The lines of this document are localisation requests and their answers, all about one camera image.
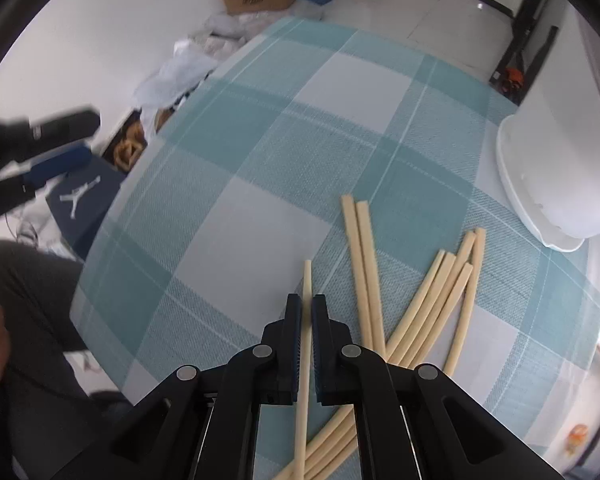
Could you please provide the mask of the navy box with white logo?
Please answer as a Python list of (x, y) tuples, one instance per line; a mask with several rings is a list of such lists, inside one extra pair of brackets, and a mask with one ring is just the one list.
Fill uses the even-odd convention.
[(123, 172), (93, 156), (87, 165), (69, 172), (47, 195), (62, 240), (82, 260), (124, 179)]

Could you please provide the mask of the person's dark trouser leg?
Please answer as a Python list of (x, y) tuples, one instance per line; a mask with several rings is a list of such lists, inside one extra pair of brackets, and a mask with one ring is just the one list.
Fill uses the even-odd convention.
[(10, 340), (0, 413), (31, 479), (52, 478), (132, 406), (119, 393), (86, 394), (65, 358), (86, 348), (70, 320), (82, 269), (79, 261), (0, 240), (0, 305)]

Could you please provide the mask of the teal white checked tablecloth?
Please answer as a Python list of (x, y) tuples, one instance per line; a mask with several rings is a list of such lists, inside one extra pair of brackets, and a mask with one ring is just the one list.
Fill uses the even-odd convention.
[(370, 205), (386, 330), (439, 250), (486, 230), (455, 381), (542, 456), (600, 332), (600, 236), (544, 247), (498, 177), (516, 106), (456, 67), (362, 30), (285, 18), (222, 64), (123, 181), (88, 253), (74, 325), (140, 400), (183, 364), (256, 344), (302, 276), (358, 310), (340, 200)]

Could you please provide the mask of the crumpled white plastic bags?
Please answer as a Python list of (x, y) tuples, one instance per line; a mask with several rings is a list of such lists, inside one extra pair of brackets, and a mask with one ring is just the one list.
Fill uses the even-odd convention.
[(149, 143), (157, 134), (158, 115), (204, 81), (249, 40), (284, 18), (286, 11), (213, 14), (201, 30), (178, 40), (173, 54), (136, 88), (133, 105)]

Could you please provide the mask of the white utensil holder cup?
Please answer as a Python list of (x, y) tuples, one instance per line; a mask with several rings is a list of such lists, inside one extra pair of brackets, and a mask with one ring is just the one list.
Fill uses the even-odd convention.
[(508, 200), (545, 247), (575, 252), (600, 235), (600, 36), (573, 6), (495, 153)]

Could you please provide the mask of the black floor stand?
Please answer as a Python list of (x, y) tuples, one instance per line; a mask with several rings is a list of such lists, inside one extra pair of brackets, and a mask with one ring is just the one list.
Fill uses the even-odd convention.
[(522, 90), (527, 82), (522, 52), (539, 23), (547, 3), (548, 0), (522, 0), (513, 20), (513, 38), (489, 79), (489, 84), (495, 90), (516, 104), (521, 102)]

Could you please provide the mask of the orange sticker on wall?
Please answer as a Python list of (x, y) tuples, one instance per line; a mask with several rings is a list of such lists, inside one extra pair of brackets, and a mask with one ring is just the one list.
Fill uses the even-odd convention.
[(565, 440), (565, 452), (568, 456), (573, 456), (579, 448), (585, 444), (588, 438), (588, 426), (585, 424), (574, 425)]

